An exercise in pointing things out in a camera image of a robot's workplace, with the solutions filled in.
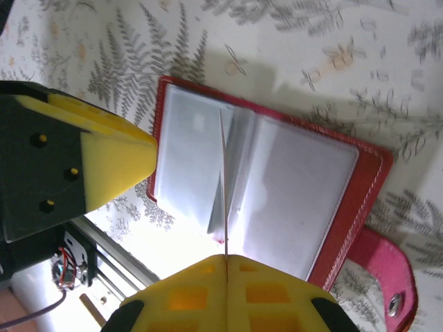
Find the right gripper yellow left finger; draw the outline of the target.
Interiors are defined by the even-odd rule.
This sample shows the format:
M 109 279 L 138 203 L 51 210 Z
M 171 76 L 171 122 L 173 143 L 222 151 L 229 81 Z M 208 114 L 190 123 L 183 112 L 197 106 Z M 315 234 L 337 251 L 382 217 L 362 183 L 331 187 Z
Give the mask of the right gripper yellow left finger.
M 125 299 L 100 332 L 227 332 L 227 263 L 213 255 Z

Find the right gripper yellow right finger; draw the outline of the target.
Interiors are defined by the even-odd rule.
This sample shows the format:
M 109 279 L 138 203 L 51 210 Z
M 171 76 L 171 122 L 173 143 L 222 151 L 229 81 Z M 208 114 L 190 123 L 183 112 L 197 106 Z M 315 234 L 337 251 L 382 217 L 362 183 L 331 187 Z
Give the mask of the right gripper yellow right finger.
M 360 332 L 318 286 L 239 255 L 227 273 L 227 332 Z

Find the white VIP card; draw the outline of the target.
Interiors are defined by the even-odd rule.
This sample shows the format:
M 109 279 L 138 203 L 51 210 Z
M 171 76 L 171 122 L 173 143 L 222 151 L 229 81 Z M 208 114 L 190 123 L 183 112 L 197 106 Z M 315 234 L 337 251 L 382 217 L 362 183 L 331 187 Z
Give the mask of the white VIP card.
M 225 144 L 224 125 L 223 125 L 221 110 L 219 110 L 219 124 L 220 124 L 220 135 L 221 135 L 220 182 L 221 182 L 221 211 L 222 211 L 222 219 L 224 222 L 224 258 L 226 261 L 228 261 L 228 212 L 226 207 L 226 144 Z

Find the red leather card holder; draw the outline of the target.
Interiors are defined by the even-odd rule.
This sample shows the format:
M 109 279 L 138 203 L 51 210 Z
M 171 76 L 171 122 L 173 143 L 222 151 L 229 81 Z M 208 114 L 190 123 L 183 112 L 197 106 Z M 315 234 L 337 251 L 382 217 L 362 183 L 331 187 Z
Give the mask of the red leather card holder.
M 172 86 L 179 86 L 194 93 L 250 109 L 257 114 L 303 128 L 309 133 L 317 133 L 321 138 L 331 138 L 335 142 L 344 142 L 358 149 L 359 157 L 350 181 L 307 280 L 328 291 L 345 259 L 353 260 L 378 279 L 385 311 L 389 311 L 390 301 L 394 295 L 401 295 L 401 307 L 393 316 L 385 316 L 385 324 L 387 332 L 407 332 L 418 307 L 415 278 L 408 258 L 393 242 L 363 224 L 392 167 L 392 153 L 385 148 L 301 118 L 170 76 L 162 76 L 159 79 L 153 128 L 153 135 L 157 140 L 161 138 L 166 91 Z

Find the floral patterned table mat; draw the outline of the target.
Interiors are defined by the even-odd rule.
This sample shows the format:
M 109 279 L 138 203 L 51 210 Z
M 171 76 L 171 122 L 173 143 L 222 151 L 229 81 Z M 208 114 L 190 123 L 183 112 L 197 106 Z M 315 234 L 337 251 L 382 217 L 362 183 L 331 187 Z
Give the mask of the floral patterned table mat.
M 443 0 L 13 1 L 0 80 L 151 131 L 171 75 L 389 148 L 366 223 L 411 262 L 410 332 L 443 332 Z

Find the long aluminium base rail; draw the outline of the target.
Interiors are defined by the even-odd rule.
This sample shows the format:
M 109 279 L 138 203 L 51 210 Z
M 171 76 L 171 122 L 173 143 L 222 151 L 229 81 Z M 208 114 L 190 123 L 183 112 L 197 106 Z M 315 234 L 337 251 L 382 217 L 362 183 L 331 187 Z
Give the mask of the long aluminium base rail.
M 160 281 L 155 273 L 85 216 L 72 219 L 64 228 L 76 230 L 96 247 L 97 267 L 92 284 L 98 282 L 104 286 L 117 301 Z

